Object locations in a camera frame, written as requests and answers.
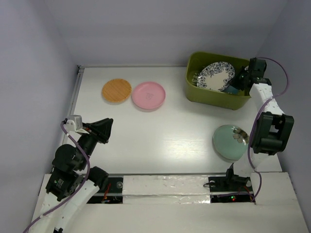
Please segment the mint green flower plate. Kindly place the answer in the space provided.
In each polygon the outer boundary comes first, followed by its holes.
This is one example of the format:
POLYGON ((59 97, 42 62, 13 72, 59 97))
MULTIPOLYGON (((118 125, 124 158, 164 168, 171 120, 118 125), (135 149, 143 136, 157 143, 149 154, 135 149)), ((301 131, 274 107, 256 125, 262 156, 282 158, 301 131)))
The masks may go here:
POLYGON ((237 161, 247 150, 249 135, 236 125, 223 125, 215 130, 212 143, 220 156, 237 161))

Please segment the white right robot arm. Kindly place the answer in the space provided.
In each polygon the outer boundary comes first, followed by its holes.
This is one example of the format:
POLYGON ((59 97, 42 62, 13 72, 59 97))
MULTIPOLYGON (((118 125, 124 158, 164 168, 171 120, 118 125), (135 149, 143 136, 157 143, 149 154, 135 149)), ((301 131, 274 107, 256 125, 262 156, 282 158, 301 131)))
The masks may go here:
POLYGON ((237 189, 261 160, 284 150, 294 119, 279 110, 263 74, 266 62, 251 59, 239 81, 252 103, 235 108, 235 95, 203 90, 208 104, 186 97, 183 67, 105 67, 86 77, 91 92, 87 119, 114 120, 108 147, 95 163, 121 174, 222 173, 228 190, 237 189), (212 146, 217 127, 238 124, 250 131, 247 151, 230 166, 212 146))

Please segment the dark blue glazed plate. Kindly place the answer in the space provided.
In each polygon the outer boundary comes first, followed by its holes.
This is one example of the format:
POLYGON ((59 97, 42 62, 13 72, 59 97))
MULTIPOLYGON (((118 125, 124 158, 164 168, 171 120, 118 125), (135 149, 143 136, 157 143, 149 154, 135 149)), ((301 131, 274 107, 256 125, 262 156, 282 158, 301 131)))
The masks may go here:
POLYGON ((222 92, 237 95, 240 92, 240 90, 230 85, 226 89, 224 89, 222 92))

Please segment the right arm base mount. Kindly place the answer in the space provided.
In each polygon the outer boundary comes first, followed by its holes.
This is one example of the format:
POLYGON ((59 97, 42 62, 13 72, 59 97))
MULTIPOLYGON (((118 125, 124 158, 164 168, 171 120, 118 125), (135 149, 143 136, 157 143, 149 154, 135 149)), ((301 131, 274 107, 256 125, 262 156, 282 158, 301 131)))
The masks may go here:
POLYGON ((233 165, 227 169, 225 176, 209 177, 203 187, 209 189, 212 203, 255 203, 250 177, 236 175, 233 165))

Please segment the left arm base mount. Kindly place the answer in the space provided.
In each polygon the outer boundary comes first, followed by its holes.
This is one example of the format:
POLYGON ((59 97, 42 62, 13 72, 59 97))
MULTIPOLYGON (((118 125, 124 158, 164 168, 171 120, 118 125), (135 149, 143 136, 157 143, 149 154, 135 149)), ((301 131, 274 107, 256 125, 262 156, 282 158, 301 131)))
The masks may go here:
POLYGON ((104 189, 94 194, 87 204, 122 204, 123 177, 112 176, 104 189))

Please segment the pink plastic plate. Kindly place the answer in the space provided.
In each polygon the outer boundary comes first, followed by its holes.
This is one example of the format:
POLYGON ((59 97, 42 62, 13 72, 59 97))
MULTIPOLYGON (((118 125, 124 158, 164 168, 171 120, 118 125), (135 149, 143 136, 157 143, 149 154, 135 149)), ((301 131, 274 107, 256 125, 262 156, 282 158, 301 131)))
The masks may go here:
POLYGON ((132 92, 133 103, 145 110, 153 110, 160 107, 164 103, 165 98, 165 89, 156 82, 142 82, 132 92))

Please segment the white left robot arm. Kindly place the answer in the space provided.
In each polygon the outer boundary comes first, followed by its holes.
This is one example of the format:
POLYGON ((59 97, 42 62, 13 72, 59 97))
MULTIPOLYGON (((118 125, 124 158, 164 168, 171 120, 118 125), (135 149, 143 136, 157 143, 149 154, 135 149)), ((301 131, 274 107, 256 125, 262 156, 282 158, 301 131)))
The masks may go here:
POLYGON ((108 173, 90 165, 97 144, 109 141, 113 119, 84 123, 79 115, 65 118, 60 127, 72 141, 55 152, 52 173, 38 217, 27 233, 67 233, 90 198, 107 188, 108 173))

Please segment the blue floral white plate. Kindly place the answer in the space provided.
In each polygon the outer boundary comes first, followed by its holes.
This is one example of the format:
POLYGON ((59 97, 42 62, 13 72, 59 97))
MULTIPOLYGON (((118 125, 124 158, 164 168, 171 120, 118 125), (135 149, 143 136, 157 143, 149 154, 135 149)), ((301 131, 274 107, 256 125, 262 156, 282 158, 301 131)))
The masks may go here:
POLYGON ((215 62, 199 73, 196 85, 199 88, 222 92, 234 77, 235 69, 230 63, 215 62))

